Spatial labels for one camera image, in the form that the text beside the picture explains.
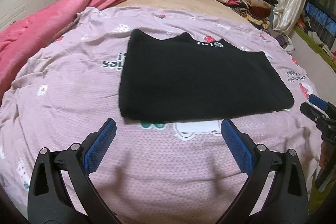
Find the pink plush blanket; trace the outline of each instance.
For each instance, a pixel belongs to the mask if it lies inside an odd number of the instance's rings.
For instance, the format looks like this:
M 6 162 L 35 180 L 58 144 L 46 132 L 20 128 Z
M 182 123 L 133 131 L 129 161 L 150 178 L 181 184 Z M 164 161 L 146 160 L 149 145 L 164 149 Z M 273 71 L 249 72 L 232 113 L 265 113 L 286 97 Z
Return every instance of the pink plush blanket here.
M 60 0 L 0 33 L 0 104 L 28 58 L 52 42 L 87 6 L 99 10 L 125 0 Z

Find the bed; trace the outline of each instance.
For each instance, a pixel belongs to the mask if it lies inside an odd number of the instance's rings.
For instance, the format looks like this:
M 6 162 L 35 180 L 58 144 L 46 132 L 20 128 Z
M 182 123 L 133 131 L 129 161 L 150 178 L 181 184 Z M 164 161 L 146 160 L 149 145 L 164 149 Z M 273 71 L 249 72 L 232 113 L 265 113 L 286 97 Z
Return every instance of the bed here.
M 296 150 L 309 181 L 321 140 L 299 108 L 317 93 L 305 70 L 274 38 L 215 0 L 127 0 L 79 13 L 70 30 L 28 59 L 4 94 L 0 182 L 23 213 L 39 150 L 82 142 L 109 117 L 117 123 L 117 135 L 90 179 L 124 223 L 215 223 L 238 194 L 247 175 L 221 137 L 221 120 L 151 124 L 121 117 L 120 75 L 136 28 L 158 39 L 188 32 L 198 41 L 211 36 L 242 51 L 263 51 L 291 91 L 294 106 L 232 121 L 270 150 Z M 206 66 L 206 60 L 200 62 Z M 69 178 L 65 181 L 75 207 L 83 211 Z M 272 175 L 254 212 L 271 183 Z

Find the pink blanket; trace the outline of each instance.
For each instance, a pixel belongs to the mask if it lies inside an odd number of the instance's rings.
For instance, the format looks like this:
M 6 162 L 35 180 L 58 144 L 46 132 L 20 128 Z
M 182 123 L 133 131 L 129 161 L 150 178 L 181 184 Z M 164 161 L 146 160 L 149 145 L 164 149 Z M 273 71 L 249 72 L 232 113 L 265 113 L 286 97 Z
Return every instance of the pink blanket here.
M 87 6 L 99 10 L 125 0 L 60 0 L 0 33 L 0 102 L 28 58 L 52 42 Z

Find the blue gripper pad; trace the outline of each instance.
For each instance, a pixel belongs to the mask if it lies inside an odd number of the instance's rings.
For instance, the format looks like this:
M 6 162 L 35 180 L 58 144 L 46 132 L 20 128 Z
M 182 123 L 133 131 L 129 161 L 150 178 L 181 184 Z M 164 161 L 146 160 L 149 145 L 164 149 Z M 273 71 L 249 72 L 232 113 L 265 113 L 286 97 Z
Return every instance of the blue gripper pad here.
M 85 174 L 96 172 L 107 149 L 110 147 L 117 133 L 117 125 L 109 119 L 97 132 L 98 136 L 84 156 L 83 169 Z
M 229 120 L 222 121 L 220 130 L 240 171 L 251 175 L 253 172 L 253 155 L 242 141 L 241 133 Z
M 316 105 L 318 108 L 322 109 L 322 110 L 327 110 L 328 109 L 328 105 L 327 102 L 320 99 L 319 97 L 317 97 L 314 94 L 310 94 L 308 97 L 309 102 L 311 102 L 313 105 Z

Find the metal screw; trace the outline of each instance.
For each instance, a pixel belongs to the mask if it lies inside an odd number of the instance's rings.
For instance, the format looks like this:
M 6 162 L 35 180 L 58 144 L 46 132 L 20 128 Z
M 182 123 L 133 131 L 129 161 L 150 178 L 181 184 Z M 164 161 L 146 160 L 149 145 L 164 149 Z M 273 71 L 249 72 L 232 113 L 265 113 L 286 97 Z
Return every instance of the metal screw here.
M 258 149 L 259 151 L 265 151 L 265 150 L 266 150 L 266 146 L 264 146 L 263 144 L 258 144 L 258 145 L 257 145 L 257 149 Z
M 47 152 L 48 152 L 48 149 L 45 148 L 45 147 L 43 147 L 43 148 L 40 150 L 40 153 L 41 153 L 42 155 L 44 155 L 44 154 L 47 153 Z
M 296 152 L 294 149 L 289 149 L 288 150 L 288 153 L 291 154 L 292 156 L 295 156 L 296 155 Z
M 80 145 L 79 143 L 74 143 L 73 145 L 71 145 L 71 150 L 76 151 L 76 150 L 79 149 L 80 146 L 81 146 L 81 145 Z

